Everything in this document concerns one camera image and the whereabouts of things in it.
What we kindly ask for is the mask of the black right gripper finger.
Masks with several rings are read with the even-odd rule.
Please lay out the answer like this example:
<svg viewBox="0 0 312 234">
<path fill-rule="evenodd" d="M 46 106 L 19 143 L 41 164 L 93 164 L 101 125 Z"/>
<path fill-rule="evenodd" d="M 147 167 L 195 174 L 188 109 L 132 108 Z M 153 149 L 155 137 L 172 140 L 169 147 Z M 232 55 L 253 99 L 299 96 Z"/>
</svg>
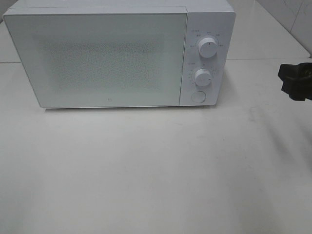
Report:
<svg viewBox="0 0 312 234">
<path fill-rule="evenodd" d="M 308 79 L 312 77 L 312 63 L 281 64 L 278 77 L 281 79 Z"/>
<path fill-rule="evenodd" d="M 284 80 L 281 90 L 288 94 L 290 99 L 294 101 L 305 101 L 306 99 L 311 100 L 312 80 Z"/>
</svg>

